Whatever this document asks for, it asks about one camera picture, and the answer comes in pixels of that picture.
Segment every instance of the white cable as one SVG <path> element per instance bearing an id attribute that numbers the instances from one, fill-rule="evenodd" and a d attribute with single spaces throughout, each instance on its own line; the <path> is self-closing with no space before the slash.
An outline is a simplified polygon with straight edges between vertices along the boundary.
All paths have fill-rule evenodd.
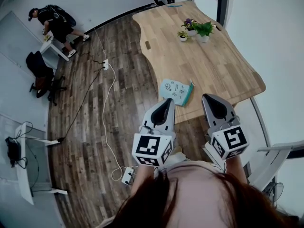
<path id="1" fill-rule="evenodd" d="M 99 42 L 100 42 L 101 48 L 102 48 L 102 50 L 103 50 L 103 52 L 104 52 L 104 56 L 105 56 L 105 60 L 106 60 L 106 59 L 107 59 L 107 58 L 106 58 L 106 53 L 105 53 L 103 44 L 102 44 L 102 42 L 101 42 L 101 39 L 99 38 L 99 35 L 98 35 L 98 33 L 97 33 L 95 27 L 93 27 L 93 28 L 94 28 L 94 31 L 95 31 L 95 33 L 96 33 L 98 39 L 99 39 Z M 116 157 L 116 155 L 114 154 L 114 151 L 113 151 L 112 147 L 111 147 L 111 146 L 109 145 L 109 143 L 108 143 L 108 137 L 107 137 L 107 135 L 106 135 L 106 126 L 105 126 L 105 119 L 104 119 L 104 114 L 105 114 L 105 103 L 106 103 L 106 101 L 107 101 L 107 99 L 108 99 L 108 97 L 109 97 L 110 90 L 112 89 L 112 87 L 113 87 L 113 85 L 114 85 L 114 83 L 115 83 L 115 81 L 116 81 L 116 73 L 115 73 L 114 69 L 112 68 L 112 65 L 109 64 L 109 66 L 110 66 L 111 69 L 113 70 L 113 73 L 114 73 L 114 80 L 113 80 L 113 83 L 111 84 L 111 86 L 110 86 L 110 88 L 109 88 L 109 91 L 108 91 L 108 94 L 107 94 L 107 96 L 106 96 L 106 98 L 105 98 L 105 100 L 104 100 L 104 108 L 103 108 L 103 113 L 102 113 L 102 116 L 103 116 L 102 119 L 103 119 L 103 125 L 104 125 L 105 143 L 106 143 L 106 145 L 110 148 L 110 150 L 111 150 L 111 152 L 112 152 L 112 154 L 113 154 L 113 156 L 114 156 L 114 158 L 115 158 L 115 161 L 116 161 L 116 163 L 117 163 L 117 165 L 118 165 L 118 168 L 116 168 L 115 170 L 112 171 L 112 173 L 111 173 L 111 178 L 112 178 L 113 181 L 119 181 L 119 180 L 123 177 L 123 170 L 122 170 L 122 168 L 125 168 L 125 169 L 126 169 L 126 167 L 125 167 L 125 166 L 121 166 L 121 165 L 118 163 L 117 157 Z M 117 171 L 117 170 L 120 170 L 120 177 L 119 177 L 118 179 L 114 179 L 114 178 L 113 178 L 113 173 L 114 173 L 115 171 Z"/>

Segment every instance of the human arm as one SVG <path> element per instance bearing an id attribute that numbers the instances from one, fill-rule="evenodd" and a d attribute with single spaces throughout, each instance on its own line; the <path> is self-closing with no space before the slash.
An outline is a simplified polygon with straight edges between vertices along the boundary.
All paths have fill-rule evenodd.
<path id="1" fill-rule="evenodd" d="M 138 171 L 136 173 L 136 177 L 131 188 L 131 195 L 134 195 L 138 188 L 142 185 L 142 183 L 148 178 L 154 177 L 154 167 L 153 166 L 146 166 L 140 165 Z"/>
<path id="2" fill-rule="evenodd" d="M 226 160 L 227 173 L 234 175 L 240 182 L 247 184 L 247 178 L 239 156 Z"/>
<path id="3" fill-rule="evenodd" d="M 48 33 L 48 29 L 49 29 L 49 22 L 46 20 L 46 21 L 44 21 L 45 35 Z"/>

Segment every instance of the wooden floor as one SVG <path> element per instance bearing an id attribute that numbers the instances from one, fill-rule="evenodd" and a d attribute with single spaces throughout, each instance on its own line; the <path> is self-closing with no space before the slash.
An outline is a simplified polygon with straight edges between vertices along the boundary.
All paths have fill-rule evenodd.
<path id="1" fill-rule="evenodd" d="M 108 142 L 120 165 L 131 166 L 135 164 L 131 156 L 133 135 L 138 132 L 145 111 L 157 103 L 157 86 L 141 53 L 140 29 L 132 15 L 101 27 L 97 33 L 116 73 L 104 112 Z M 88 55 L 79 55 L 90 52 L 94 60 L 105 59 L 95 32 L 90 36 L 90 41 L 79 42 L 78 54 L 69 62 L 62 59 L 59 62 L 56 78 L 65 75 L 63 85 L 67 90 L 57 97 L 57 106 L 50 106 L 49 139 L 65 136 L 101 67 Z M 99 225 L 116 213 L 130 192 L 130 187 L 111 179 L 111 172 L 117 165 L 105 143 L 102 124 L 103 104 L 113 79 L 111 69 L 101 71 L 66 139 L 48 151 L 53 187 L 68 191 L 68 195 L 56 196 L 66 227 Z M 192 160 L 208 160 L 202 150 L 206 129 L 201 118 L 176 125 L 175 146 L 181 146 Z"/>

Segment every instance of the electrical outlet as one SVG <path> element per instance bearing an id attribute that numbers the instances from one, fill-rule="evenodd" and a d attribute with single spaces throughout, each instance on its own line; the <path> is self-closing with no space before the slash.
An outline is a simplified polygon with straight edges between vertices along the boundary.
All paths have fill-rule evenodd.
<path id="1" fill-rule="evenodd" d="M 108 70 L 109 69 L 109 60 L 108 59 L 106 59 L 105 61 L 104 61 L 104 71 L 106 71 L 106 70 Z"/>
<path id="2" fill-rule="evenodd" d="M 134 169 L 131 167 L 127 167 L 124 171 L 122 183 L 128 185 L 131 181 L 131 177 L 132 177 L 133 173 L 134 173 Z"/>

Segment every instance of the black cap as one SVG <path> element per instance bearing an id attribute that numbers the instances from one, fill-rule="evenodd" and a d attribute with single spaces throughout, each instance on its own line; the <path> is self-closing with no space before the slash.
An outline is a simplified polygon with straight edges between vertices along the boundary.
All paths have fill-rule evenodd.
<path id="1" fill-rule="evenodd" d="M 30 12 L 28 13 L 28 20 L 29 20 L 29 21 L 32 20 L 32 18 L 33 18 L 33 12 L 34 12 L 35 10 L 38 10 L 38 9 L 31 9 Z"/>

